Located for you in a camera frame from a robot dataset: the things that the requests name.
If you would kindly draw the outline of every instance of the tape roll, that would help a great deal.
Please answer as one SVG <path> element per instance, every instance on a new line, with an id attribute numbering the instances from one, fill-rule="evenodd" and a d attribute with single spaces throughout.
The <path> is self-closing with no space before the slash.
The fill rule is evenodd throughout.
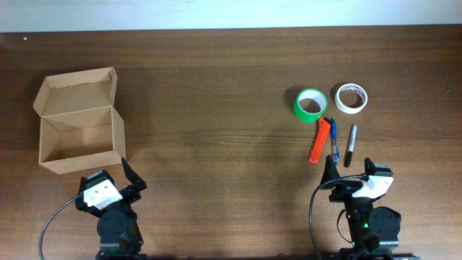
<path id="1" fill-rule="evenodd" d="M 340 92 L 347 91 L 347 90 L 355 91 L 359 95 L 359 97 L 362 100 L 361 106 L 359 106 L 358 108 L 352 108 L 352 107 L 346 106 L 345 104 L 343 104 L 341 102 L 341 100 L 340 100 Z M 345 84 L 345 85 L 341 86 L 339 88 L 339 90 L 337 91 L 337 93 L 335 94 L 335 104 L 336 104 L 337 108 L 339 108 L 340 111 L 342 111 L 342 112 L 350 113 L 350 114 L 351 113 L 358 113 L 367 104 L 367 93 L 361 86 L 359 86 L 357 84 L 352 84 L 352 83 Z"/>
<path id="2" fill-rule="evenodd" d="M 300 101 L 305 99 L 311 99 L 317 102 L 321 111 L 318 113 L 309 113 L 300 106 Z M 323 114 L 326 112 L 327 109 L 327 97 L 322 93 L 320 90 L 309 88 L 303 90 L 297 96 L 297 100 L 295 101 L 294 105 L 294 113 L 298 119 L 306 123 L 316 122 Z"/>

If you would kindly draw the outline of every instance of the box lid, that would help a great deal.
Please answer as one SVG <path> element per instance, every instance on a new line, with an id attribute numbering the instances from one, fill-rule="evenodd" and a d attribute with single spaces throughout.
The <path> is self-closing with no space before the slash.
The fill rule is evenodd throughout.
<path id="1" fill-rule="evenodd" d="M 34 102 L 40 117 L 114 105 L 117 74 L 114 68 L 48 76 Z"/>

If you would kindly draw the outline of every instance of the cardboard box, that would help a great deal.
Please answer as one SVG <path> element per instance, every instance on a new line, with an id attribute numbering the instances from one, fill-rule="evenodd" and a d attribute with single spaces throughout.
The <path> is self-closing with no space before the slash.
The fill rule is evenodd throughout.
<path id="1" fill-rule="evenodd" d="M 121 163 L 125 131 L 114 109 L 114 68 L 46 77 L 34 102 L 39 164 L 57 174 Z"/>

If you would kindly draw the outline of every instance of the pen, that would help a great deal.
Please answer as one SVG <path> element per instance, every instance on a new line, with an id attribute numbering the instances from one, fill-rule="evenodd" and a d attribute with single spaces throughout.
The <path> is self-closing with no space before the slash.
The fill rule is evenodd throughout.
<path id="1" fill-rule="evenodd" d="M 337 147 L 337 129 L 335 125 L 335 120 L 331 118 L 331 139 L 332 139 L 332 149 L 333 149 L 333 156 L 334 156 L 334 163 L 337 166 L 339 164 L 339 148 Z"/>
<path id="2" fill-rule="evenodd" d="M 349 137 L 348 152 L 346 152 L 346 155 L 345 155 L 345 167 L 347 168 L 349 167 L 349 164 L 352 162 L 354 141 L 356 140 L 356 130 L 357 130 L 357 126 L 354 125 L 352 128 L 352 135 Z"/>

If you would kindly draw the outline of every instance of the brown tabletop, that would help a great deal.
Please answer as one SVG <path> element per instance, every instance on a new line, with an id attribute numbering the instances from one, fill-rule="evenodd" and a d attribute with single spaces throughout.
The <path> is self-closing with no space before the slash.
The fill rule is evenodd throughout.
<path id="1" fill-rule="evenodd" d="M 142 252 L 312 254 L 309 199 L 331 145 L 308 163 L 315 124 L 292 106 L 314 87 L 328 96 L 341 160 L 358 126 L 340 174 L 364 172 L 366 157 L 395 174 L 376 205 L 402 214 L 396 252 L 460 258 L 462 26 L 447 25 L 0 34 L 0 259 L 36 259 L 46 220 L 97 170 L 56 175 L 38 165 L 32 103 L 44 76 L 108 66 L 128 161 L 148 186 L 133 204 Z M 369 95 L 358 114 L 334 104 L 345 82 Z M 104 169 L 120 189 L 128 184 L 121 165 Z M 328 195 L 315 200 L 315 235 L 337 252 L 350 245 L 336 230 L 343 204 Z M 45 235 L 45 257 L 93 259 L 96 224 L 66 208 Z M 344 218 L 340 229 L 349 237 Z"/>

